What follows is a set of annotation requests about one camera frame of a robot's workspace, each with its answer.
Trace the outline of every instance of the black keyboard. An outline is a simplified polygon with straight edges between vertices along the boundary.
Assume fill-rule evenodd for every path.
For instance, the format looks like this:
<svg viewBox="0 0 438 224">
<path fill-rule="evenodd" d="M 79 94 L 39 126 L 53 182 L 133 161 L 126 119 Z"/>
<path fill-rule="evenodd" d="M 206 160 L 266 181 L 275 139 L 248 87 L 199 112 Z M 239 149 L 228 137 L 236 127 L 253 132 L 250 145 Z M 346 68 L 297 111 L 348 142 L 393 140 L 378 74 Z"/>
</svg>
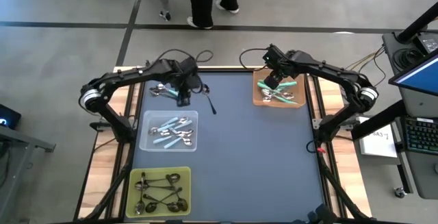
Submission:
<svg viewBox="0 0 438 224">
<path fill-rule="evenodd" d="M 438 155 L 438 123 L 405 119 L 408 150 Z"/>
</svg>

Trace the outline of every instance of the gray floor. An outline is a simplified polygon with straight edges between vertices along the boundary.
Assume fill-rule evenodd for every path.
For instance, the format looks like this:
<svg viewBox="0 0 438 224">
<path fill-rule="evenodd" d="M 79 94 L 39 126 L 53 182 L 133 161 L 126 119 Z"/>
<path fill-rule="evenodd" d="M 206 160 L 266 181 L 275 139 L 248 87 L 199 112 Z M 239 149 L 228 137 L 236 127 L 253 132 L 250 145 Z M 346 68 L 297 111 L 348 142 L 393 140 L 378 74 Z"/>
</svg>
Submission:
<svg viewBox="0 0 438 224">
<path fill-rule="evenodd" d="M 231 16 L 214 10 L 217 25 L 290 27 L 403 28 L 436 0 L 240 0 L 242 12 Z M 0 0 L 0 21 L 127 23 L 134 0 Z M 170 0 L 173 20 L 184 24 L 188 0 Z M 143 0 L 137 23 L 162 24 L 156 0 Z M 20 130 L 57 143 L 54 154 L 38 153 L 17 200 L 13 220 L 31 223 L 70 221 L 73 217 L 95 133 L 94 117 L 79 109 L 82 84 L 110 71 L 116 63 L 124 29 L 63 29 L 0 27 L 0 102 L 21 112 Z M 319 60 L 346 66 L 381 46 L 378 34 L 283 32 L 199 32 L 134 30 L 125 65 L 144 64 L 161 52 L 178 48 L 197 54 L 215 52 L 208 65 L 238 65 L 244 49 L 300 49 Z M 169 58 L 182 59 L 170 54 Z M 248 54 L 247 64 L 262 64 Z M 388 77 L 387 58 L 377 59 Z M 373 64 L 364 69 L 372 82 L 381 77 Z M 399 100 L 397 88 L 382 83 L 381 96 L 370 114 Z M 359 157 L 373 215 L 382 220 L 434 223 L 438 201 L 409 195 L 393 197 L 400 185 L 395 166 L 379 166 Z"/>
</svg>

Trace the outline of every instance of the monitor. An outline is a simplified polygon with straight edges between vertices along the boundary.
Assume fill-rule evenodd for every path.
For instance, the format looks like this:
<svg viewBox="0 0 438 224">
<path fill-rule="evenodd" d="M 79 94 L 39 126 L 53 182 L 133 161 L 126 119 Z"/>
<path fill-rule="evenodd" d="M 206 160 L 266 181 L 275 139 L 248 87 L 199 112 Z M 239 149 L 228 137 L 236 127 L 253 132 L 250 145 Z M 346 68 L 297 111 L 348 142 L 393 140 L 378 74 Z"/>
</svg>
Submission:
<svg viewBox="0 0 438 224">
<path fill-rule="evenodd" d="M 392 77 L 389 83 L 438 96 L 438 49 Z"/>
</svg>

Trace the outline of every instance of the white sneaker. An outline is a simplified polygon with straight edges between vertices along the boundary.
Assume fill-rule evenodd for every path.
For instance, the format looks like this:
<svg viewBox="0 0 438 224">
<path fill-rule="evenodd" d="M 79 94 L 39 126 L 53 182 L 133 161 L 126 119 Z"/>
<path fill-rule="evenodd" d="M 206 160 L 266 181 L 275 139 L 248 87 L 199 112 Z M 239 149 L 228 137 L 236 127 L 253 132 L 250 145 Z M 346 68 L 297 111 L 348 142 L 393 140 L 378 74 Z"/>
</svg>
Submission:
<svg viewBox="0 0 438 224">
<path fill-rule="evenodd" d="M 213 28 L 213 26 L 210 26 L 210 27 L 199 27 L 199 26 L 195 25 L 193 23 L 193 17 L 191 17 L 191 16 L 187 17 L 187 24 L 189 24 L 193 28 L 198 28 L 198 29 L 211 29 L 211 28 Z"/>
<path fill-rule="evenodd" d="M 230 13 L 232 13 L 232 14 L 237 14 L 237 13 L 239 12 L 239 8 L 238 8 L 237 10 L 227 10 L 227 9 L 225 9 L 224 7 L 222 7 L 222 6 L 220 5 L 220 1 L 216 1 L 216 7 L 217 7 L 219 10 L 228 11 L 228 12 L 230 12 Z"/>
</svg>

